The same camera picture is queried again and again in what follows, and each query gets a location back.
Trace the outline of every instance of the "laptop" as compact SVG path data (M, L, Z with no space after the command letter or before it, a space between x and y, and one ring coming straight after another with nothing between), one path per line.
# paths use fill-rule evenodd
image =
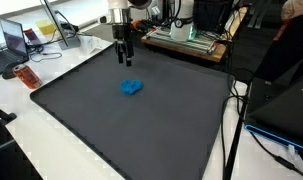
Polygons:
M261 78L254 78L249 86L248 96L250 97L250 103L246 107L246 113L251 113L263 106L286 89L287 86L275 82L271 83Z
M303 154L303 77L248 113L245 129Z
M0 75L8 64L19 62L24 63L29 60L27 45L20 23L0 19L6 48L0 50Z

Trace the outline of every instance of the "monitor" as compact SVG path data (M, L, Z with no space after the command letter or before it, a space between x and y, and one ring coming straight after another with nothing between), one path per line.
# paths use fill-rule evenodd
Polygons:
M1 19L3 35L7 48L22 56L28 56L22 25L6 19Z
M55 24L57 30L61 34L61 38L63 41L59 41L59 46L62 50L70 49L70 48L75 48L75 47L80 47L80 39L77 37L75 30L73 27L70 25L71 29L73 29L73 33L68 34L65 33L64 29L61 26L61 23L59 19L56 16L56 13L58 11L55 11L52 7L52 5L49 3L48 0L40 0L41 4L43 5L43 8L47 15L49 16L50 20L52 23Z
M223 34L234 0L194 0L193 22L200 31Z

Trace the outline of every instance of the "laptop screen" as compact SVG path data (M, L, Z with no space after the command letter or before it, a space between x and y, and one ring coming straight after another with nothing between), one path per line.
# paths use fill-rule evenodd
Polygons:
M22 25L5 19L1 19L0 23L8 49L20 55L27 56Z

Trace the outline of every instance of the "blue object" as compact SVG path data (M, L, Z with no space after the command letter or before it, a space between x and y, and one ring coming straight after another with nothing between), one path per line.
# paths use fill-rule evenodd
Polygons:
M134 94L135 92L141 90L143 84L139 80L124 80L121 82L121 90L125 94Z
M291 144L292 146L294 146L294 148L295 148L298 152L303 152L303 146L301 146L301 145L299 145L299 144L296 144L296 143L293 143L293 142L291 142L291 141L289 141L289 140L286 140L286 139L284 139L284 138L281 138L281 137L279 137L279 136L277 136L277 135L274 135L274 134L272 134L272 133L269 133L269 132L267 132L267 131L264 131L264 130L262 130L262 129L259 129L259 128L254 127L254 126L251 126L251 125L246 125L246 126L244 126L244 128L245 128L247 131L249 131L249 132L252 132L252 133L254 133L254 134L256 134L256 135L259 135L259 136L261 136L261 137L264 137L264 138L266 138L266 139L268 139L268 140L270 140L270 141L272 141L272 142L275 142L275 143L277 143L277 144L279 144L279 145L281 145L281 146L284 146L284 147L286 147L286 148Z

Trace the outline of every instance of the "person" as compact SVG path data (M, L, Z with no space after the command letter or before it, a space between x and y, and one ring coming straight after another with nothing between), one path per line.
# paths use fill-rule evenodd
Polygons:
M303 0L287 0L282 6L283 25L265 54L255 77L274 82L301 62L291 83L303 76Z

